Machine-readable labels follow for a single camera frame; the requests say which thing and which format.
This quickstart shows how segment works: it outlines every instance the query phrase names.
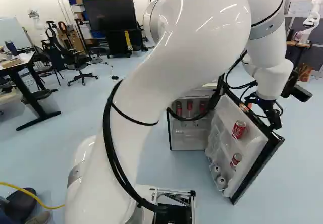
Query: mini fridge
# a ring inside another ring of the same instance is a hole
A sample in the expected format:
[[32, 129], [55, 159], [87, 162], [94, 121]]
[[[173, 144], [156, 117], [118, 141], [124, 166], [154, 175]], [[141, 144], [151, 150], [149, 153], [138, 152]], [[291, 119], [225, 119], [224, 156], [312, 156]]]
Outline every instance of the mini fridge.
[[[202, 87], [183, 95], [170, 108], [191, 118], [205, 109], [215, 86]], [[181, 122], [167, 112], [170, 150], [203, 150], [210, 161], [214, 188], [236, 204], [270, 158], [284, 142], [226, 85], [213, 112], [190, 122]], [[246, 129], [237, 139], [232, 133], [237, 121]]]

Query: yellow cable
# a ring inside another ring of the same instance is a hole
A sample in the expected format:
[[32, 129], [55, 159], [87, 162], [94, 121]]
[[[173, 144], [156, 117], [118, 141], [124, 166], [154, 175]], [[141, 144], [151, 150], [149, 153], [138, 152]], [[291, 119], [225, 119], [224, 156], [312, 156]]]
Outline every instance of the yellow cable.
[[18, 186], [16, 186], [16, 185], [9, 184], [9, 183], [7, 183], [7, 182], [0, 182], [0, 185], [9, 186], [9, 187], [11, 187], [11, 188], [14, 188], [14, 189], [17, 189], [17, 190], [20, 190], [20, 191], [24, 192], [25, 194], [27, 194], [27, 195], [31, 196], [32, 198], [34, 198], [35, 200], [37, 200], [37, 201], [38, 201], [38, 203], [39, 203], [42, 207], [44, 207], [44, 208], [46, 208], [46, 209], [49, 209], [49, 210], [58, 209], [58, 208], [61, 208], [61, 207], [63, 207], [63, 206], [64, 206], [64, 205], [59, 205], [59, 206], [53, 206], [53, 207], [50, 207], [50, 206], [45, 205], [45, 204], [44, 204], [44, 202], [42, 202], [42, 200], [41, 200], [38, 196], [34, 195], [33, 193], [29, 192], [28, 190], [22, 189], [22, 188], [20, 188], [20, 187], [18, 187]]

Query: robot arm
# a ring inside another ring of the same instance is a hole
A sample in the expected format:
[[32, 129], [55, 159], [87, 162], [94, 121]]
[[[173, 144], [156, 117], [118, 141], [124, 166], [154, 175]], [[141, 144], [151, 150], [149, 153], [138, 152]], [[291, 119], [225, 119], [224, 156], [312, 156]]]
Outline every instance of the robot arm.
[[[140, 152], [152, 126], [134, 123], [120, 112], [143, 123], [157, 122], [181, 94], [223, 74], [245, 47], [255, 67], [270, 69], [266, 78], [259, 74], [259, 96], [274, 100], [280, 95], [288, 79], [285, 75], [292, 70], [291, 62], [285, 59], [282, 4], [282, 0], [151, 3], [144, 22], [146, 35], [156, 47], [120, 84], [110, 112], [116, 155], [131, 185], [135, 184]], [[135, 207], [136, 202], [111, 169], [101, 130], [82, 181], [69, 186], [65, 222], [124, 224]]]
[[310, 27], [312, 30], [319, 25], [319, 21], [321, 19], [321, 15], [319, 11], [321, 9], [321, 5], [323, 0], [312, 0], [313, 9], [309, 14], [309, 17], [303, 22], [305, 27]]

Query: white can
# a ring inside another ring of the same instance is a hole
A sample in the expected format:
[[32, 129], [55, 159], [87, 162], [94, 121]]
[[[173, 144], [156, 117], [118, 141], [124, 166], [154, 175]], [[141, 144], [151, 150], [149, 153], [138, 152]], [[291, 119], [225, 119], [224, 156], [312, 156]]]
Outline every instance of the white can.
[[214, 176], [215, 176], [215, 177], [217, 177], [217, 176], [221, 175], [221, 168], [220, 168], [220, 166], [215, 165], [215, 166], [213, 167], [213, 173], [214, 173]]
[[217, 187], [219, 190], [222, 190], [226, 187], [227, 181], [225, 178], [223, 178], [221, 175], [217, 177], [216, 179]]

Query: television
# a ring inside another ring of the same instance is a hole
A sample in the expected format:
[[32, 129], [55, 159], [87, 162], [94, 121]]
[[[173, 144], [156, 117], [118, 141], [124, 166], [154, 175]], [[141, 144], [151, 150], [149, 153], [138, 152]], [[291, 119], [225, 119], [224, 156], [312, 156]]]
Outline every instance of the television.
[[137, 29], [133, 0], [84, 0], [93, 31]]

